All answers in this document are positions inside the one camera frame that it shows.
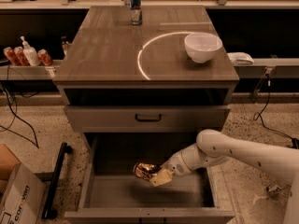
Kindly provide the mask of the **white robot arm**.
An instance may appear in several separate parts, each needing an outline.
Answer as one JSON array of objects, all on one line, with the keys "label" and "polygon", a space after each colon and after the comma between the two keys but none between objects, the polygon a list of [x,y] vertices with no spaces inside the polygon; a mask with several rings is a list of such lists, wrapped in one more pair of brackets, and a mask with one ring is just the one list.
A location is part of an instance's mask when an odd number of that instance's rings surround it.
[{"label": "white robot arm", "polygon": [[198,168],[218,165],[226,157],[273,175],[291,186],[283,224],[299,224],[299,150],[234,139],[221,132],[203,130],[196,142],[175,153],[149,182],[161,186],[174,176],[185,176]]}]

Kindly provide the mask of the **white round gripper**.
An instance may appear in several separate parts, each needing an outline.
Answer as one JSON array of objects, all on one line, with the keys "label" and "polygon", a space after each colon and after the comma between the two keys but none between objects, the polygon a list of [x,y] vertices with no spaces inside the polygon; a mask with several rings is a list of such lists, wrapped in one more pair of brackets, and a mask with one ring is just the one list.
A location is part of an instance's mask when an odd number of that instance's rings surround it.
[{"label": "white round gripper", "polygon": [[172,155],[167,162],[160,165],[161,170],[149,182],[153,187],[158,187],[170,182],[174,176],[188,175],[191,170],[183,160],[182,152]]}]

